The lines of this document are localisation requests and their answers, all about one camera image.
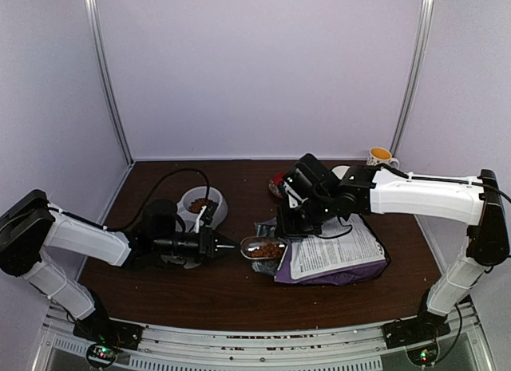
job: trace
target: white bowl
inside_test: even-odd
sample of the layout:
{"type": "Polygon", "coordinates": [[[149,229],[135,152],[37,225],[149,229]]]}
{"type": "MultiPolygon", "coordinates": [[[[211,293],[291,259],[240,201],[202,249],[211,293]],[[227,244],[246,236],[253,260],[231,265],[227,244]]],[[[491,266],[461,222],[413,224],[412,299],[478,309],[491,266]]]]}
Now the white bowl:
{"type": "MultiPolygon", "coordinates": [[[[206,187],[199,186],[193,189],[188,190],[183,194],[180,201],[177,203],[177,214],[184,220],[186,225],[186,231],[189,231],[192,226],[195,224],[196,218],[198,214],[191,213],[188,211],[188,208],[192,205],[192,202],[199,198],[204,198],[206,196],[206,187]]],[[[220,225],[225,217],[227,216],[228,206],[225,201],[224,196],[218,189],[214,187],[209,188],[209,197],[213,202],[218,203],[218,207],[216,208],[215,214],[213,215],[213,221],[211,222],[211,227],[216,229],[218,225],[220,225]]],[[[179,224],[176,225],[176,229],[181,231],[179,224]]]]}

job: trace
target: white mug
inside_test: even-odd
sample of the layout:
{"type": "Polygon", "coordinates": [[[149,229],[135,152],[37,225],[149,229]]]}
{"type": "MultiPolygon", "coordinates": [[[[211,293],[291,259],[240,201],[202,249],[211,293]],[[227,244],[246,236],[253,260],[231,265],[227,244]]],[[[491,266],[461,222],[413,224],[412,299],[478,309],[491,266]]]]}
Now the white mug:
{"type": "Polygon", "coordinates": [[[369,166],[387,164],[393,168],[399,169],[399,160],[394,158],[392,153],[390,153],[385,148],[371,148],[366,164],[369,166]]]}

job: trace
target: metal vent grille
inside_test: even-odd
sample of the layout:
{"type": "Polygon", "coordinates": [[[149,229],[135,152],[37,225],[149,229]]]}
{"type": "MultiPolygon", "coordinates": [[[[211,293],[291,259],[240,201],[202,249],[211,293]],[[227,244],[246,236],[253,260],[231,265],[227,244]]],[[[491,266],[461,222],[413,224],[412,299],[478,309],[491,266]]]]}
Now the metal vent grille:
{"type": "MultiPolygon", "coordinates": [[[[131,356],[129,362],[129,368],[140,371],[230,371],[232,369],[242,369],[243,367],[237,368],[216,368],[206,367],[199,368],[194,366],[182,366],[176,365],[169,361],[158,361],[156,359],[147,359],[143,357],[131,356]]],[[[253,368],[250,367],[251,371],[269,370],[272,367],[265,368],[253,368]]],[[[324,367],[310,367],[310,368],[275,368],[278,370],[287,371],[383,371],[382,361],[380,357],[372,357],[362,361],[343,361],[337,365],[330,365],[324,367]]]]}
{"type": "Polygon", "coordinates": [[[87,351],[87,347],[82,343],[63,337],[56,337],[53,347],[66,351],[67,353],[74,353],[75,355],[81,356],[85,356],[85,352],[87,351]]]}

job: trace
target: white wall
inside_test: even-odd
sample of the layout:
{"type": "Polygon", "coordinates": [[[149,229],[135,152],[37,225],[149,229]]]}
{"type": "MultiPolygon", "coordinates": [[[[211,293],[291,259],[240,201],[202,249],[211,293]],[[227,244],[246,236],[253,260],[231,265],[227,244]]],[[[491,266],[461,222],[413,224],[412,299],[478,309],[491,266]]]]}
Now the white wall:
{"type": "MultiPolygon", "coordinates": [[[[510,24],[511,0],[435,0],[427,55],[398,152],[406,170],[466,176],[489,168],[511,194],[510,24]]],[[[453,260],[465,227],[425,221],[444,259],[453,260]]],[[[472,293],[502,371],[511,365],[509,270],[509,261],[496,267],[472,293]]]]}
{"type": "Polygon", "coordinates": [[[137,159],[390,146],[422,0],[97,0],[137,159]]]}
{"type": "MultiPolygon", "coordinates": [[[[35,187],[97,219],[125,164],[84,0],[0,0],[0,214],[35,187]]],[[[79,255],[60,255],[73,276],[79,255]]],[[[0,273],[0,369],[27,370],[47,304],[0,273]]]]}

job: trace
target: dark brown tabletop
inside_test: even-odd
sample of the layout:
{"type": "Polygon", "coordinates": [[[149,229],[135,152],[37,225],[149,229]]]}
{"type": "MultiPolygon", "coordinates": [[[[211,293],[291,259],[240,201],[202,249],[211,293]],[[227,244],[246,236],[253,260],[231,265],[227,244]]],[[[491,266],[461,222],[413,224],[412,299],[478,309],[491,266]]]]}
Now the dark brown tabletop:
{"type": "MultiPolygon", "coordinates": [[[[111,227],[127,223],[151,187],[177,168],[205,171],[228,201],[229,213],[218,231],[239,242],[254,235],[254,222],[275,216],[278,200],[268,180],[292,161],[190,161],[137,163],[107,219],[111,227]]],[[[346,162],[327,161],[334,167],[346,162]]],[[[178,201],[202,185],[197,174],[166,180],[154,198],[178,201]]],[[[114,318],[206,330],[300,330],[342,327],[417,312],[425,290],[440,273],[412,215],[366,217],[390,253],[382,276],[349,286],[288,286],[256,274],[238,251],[196,269],[178,266],[130,272],[89,259],[81,283],[96,291],[114,318]]]]}

